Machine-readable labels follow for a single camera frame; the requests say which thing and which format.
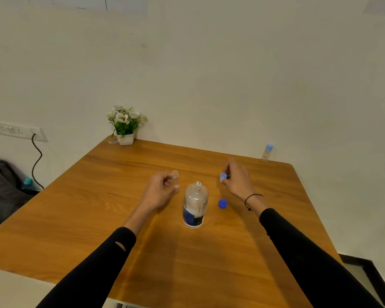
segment wall socket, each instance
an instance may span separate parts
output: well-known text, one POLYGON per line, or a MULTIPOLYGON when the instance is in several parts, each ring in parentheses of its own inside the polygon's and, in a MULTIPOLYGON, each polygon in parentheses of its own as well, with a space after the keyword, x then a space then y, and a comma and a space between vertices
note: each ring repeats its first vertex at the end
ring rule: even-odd
POLYGON ((34 140, 39 142, 47 142, 47 139, 43 133, 43 130, 39 127, 20 126, 20 125, 0 122, 1 135, 31 139, 34 133, 36 133, 34 140))

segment white pot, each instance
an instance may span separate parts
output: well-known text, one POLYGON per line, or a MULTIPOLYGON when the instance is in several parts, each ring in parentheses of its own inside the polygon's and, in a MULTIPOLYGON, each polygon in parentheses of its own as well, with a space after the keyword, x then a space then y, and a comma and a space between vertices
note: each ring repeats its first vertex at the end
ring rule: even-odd
POLYGON ((122 146, 132 145, 134 143, 134 133, 129 135, 116 135, 117 140, 122 146))

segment potted plant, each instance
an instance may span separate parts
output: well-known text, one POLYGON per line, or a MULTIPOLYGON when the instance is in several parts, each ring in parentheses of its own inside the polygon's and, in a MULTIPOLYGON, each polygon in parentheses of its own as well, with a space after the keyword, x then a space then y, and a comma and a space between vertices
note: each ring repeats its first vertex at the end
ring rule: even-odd
POLYGON ((115 105, 113 111, 107 113, 107 119, 114 127, 114 135, 117 136, 120 145, 132 145, 134 143, 134 131, 143 123, 146 117, 135 111, 133 107, 128 109, 115 105))

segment power cord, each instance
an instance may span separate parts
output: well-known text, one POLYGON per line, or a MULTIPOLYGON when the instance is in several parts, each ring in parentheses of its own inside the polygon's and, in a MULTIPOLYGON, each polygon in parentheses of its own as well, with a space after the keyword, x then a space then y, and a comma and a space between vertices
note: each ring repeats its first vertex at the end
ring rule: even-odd
POLYGON ((36 180, 36 178, 34 177, 34 168, 36 167, 37 163, 40 161, 41 157, 43 156, 43 153, 40 151, 40 149, 36 146, 36 143, 34 142, 34 137, 36 136, 37 134, 34 133, 33 136, 31 137, 31 142, 33 143, 33 145, 36 147, 36 149, 40 152, 40 157, 39 159, 36 161, 36 163, 33 165, 33 168, 31 169, 31 176, 33 177, 33 180, 36 182, 37 185, 39 185, 42 189, 44 189, 44 187, 36 180))

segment backpack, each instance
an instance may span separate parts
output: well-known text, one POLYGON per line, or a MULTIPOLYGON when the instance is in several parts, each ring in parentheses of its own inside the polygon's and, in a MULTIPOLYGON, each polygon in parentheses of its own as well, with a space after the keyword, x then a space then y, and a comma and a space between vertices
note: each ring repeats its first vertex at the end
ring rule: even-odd
POLYGON ((19 190, 20 186, 20 178, 0 159, 0 224, 34 197, 19 190))

